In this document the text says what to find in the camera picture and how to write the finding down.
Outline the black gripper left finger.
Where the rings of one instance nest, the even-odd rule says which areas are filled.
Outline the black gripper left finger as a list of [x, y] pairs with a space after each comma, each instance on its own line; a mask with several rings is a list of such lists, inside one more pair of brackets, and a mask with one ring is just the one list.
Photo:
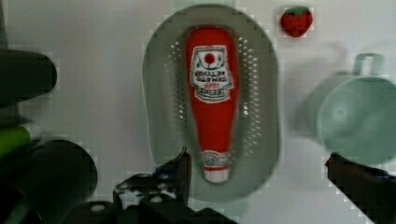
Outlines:
[[132, 175], [113, 189], [113, 202], [121, 210], [139, 205], [143, 199], [164, 194], [187, 204], [191, 188], [191, 156], [187, 148], [153, 173]]

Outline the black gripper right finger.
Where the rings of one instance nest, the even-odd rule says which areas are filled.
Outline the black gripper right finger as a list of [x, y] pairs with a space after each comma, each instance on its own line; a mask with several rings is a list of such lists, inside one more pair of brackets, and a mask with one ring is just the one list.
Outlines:
[[374, 224], [395, 224], [395, 176], [332, 153], [325, 162], [328, 179]]

